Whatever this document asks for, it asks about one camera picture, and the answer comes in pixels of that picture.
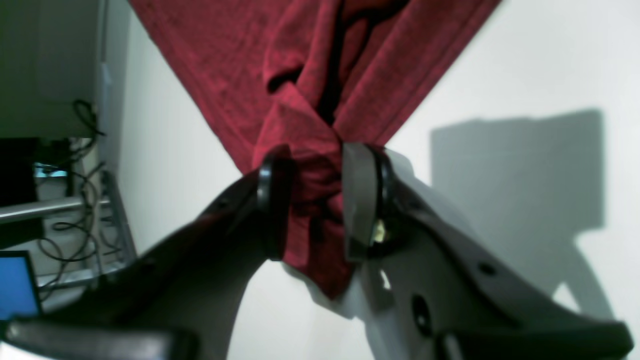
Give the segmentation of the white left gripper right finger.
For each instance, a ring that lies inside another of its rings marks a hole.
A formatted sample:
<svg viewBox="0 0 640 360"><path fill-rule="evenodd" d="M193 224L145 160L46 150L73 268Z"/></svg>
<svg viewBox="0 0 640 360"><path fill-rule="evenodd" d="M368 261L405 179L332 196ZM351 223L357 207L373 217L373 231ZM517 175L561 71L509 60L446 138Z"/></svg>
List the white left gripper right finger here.
<svg viewBox="0 0 640 360"><path fill-rule="evenodd" d="M396 175L379 146L342 147L345 257L366 300L388 313L396 358L621 360L624 322L557 304L447 223Z"/></svg>

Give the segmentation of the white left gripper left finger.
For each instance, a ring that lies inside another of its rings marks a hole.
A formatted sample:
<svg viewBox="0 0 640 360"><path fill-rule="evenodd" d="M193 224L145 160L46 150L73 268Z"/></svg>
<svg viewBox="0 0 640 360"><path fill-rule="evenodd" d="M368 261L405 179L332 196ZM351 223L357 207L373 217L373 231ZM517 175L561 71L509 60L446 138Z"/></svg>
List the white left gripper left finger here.
<svg viewBox="0 0 640 360"><path fill-rule="evenodd" d="M295 162L277 145L194 221L76 301L2 324L50 360L224 360L250 279L284 257Z"/></svg>

